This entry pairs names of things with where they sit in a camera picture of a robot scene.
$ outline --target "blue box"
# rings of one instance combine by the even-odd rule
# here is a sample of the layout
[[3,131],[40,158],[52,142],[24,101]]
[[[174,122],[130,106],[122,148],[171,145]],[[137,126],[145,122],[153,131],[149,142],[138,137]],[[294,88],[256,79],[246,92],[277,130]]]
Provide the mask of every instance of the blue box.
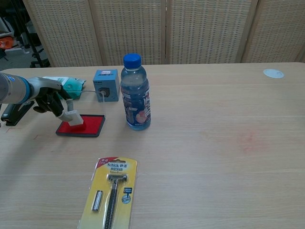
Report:
[[93,85],[99,102],[103,101],[101,92],[104,93],[105,102],[117,102],[120,96],[120,83],[117,69],[97,70],[93,78]]

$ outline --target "robotic arm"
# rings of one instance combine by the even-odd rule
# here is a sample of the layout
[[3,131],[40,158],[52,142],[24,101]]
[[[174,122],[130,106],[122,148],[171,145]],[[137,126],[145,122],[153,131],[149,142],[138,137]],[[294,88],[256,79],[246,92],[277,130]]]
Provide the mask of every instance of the robotic arm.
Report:
[[[58,95],[66,100],[68,112],[64,111]],[[9,106],[13,106],[13,108],[10,107],[12,112],[17,112],[28,101],[30,101],[29,105],[31,107],[34,104],[33,100],[36,100],[38,105],[34,107],[34,110],[39,113],[51,111],[57,118],[68,122],[70,125],[82,124],[82,118],[77,111],[73,110],[72,98],[63,89],[60,82],[40,77],[26,80],[20,76],[0,73],[0,104],[10,104]],[[5,114],[3,116],[1,119],[8,121]]]

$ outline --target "wooden table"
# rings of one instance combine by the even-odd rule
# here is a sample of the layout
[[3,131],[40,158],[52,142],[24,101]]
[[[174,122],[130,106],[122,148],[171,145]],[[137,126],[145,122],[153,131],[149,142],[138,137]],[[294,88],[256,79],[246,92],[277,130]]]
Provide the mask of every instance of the wooden table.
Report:
[[[5,72],[84,78],[89,90],[99,68],[122,69]],[[14,128],[2,123],[0,228],[76,229],[97,158],[124,156],[139,162],[132,229],[304,229],[305,64],[145,68],[145,131],[126,125],[122,98],[105,105],[98,138],[56,136],[51,113],[30,111]],[[285,77],[269,78],[266,68]],[[100,104],[78,106],[102,112]]]

